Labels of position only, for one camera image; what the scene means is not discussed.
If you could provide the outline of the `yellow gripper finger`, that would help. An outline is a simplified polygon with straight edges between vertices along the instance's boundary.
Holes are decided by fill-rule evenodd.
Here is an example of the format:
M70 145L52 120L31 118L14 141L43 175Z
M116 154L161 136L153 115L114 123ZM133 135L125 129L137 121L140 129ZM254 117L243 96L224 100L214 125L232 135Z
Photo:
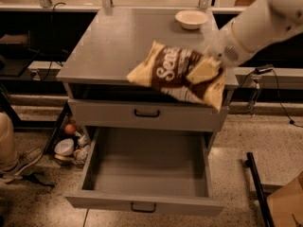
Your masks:
M191 84L199 84L214 79L219 74L220 64L213 57L203 57L187 74L187 80Z

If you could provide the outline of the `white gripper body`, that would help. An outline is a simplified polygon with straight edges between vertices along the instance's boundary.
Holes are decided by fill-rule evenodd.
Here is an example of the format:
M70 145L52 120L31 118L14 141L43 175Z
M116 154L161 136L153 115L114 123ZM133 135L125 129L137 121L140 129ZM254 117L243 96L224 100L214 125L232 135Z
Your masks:
M245 63L253 53L241 42L235 23L229 22L209 38L204 55L216 61L221 68L230 68Z

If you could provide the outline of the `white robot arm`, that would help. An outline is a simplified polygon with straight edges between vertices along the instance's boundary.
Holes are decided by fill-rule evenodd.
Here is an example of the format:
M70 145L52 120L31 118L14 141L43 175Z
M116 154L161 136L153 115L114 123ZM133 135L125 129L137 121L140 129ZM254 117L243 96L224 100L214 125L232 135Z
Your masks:
M215 33L187 80L210 80L219 69L237 67L263 48L300 34L302 26L303 0L256 0Z

